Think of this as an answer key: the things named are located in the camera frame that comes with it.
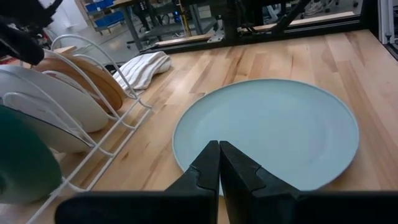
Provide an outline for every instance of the white towel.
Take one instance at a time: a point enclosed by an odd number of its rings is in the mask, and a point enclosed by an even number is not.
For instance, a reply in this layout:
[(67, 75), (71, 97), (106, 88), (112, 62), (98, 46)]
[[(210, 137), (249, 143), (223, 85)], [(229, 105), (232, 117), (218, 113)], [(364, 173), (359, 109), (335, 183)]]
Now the white towel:
[[(126, 77), (134, 90), (145, 90), (148, 88), (152, 77), (155, 74), (166, 72), (172, 64), (170, 56), (164, 52), (144, 54), (135, 57), (120, 67), (120, 71)], [(127, 90), (129, 87), (122, 79), (119, 72), (113, 74), (113, 78), (120, 86)]]

